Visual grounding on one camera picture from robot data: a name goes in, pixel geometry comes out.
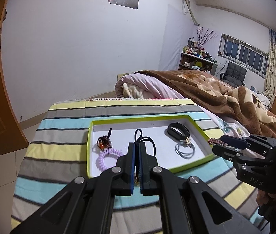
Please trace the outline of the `right hand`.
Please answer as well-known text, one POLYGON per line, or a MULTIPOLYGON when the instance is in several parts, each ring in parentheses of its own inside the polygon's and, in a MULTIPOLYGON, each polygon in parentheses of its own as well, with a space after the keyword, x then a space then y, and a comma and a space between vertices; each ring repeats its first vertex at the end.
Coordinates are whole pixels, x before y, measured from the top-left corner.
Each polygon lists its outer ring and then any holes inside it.
POLYGON ((259 205, 259 215, 269 220, 276 214, 276 194, 258 190, 256 202, 259 205))

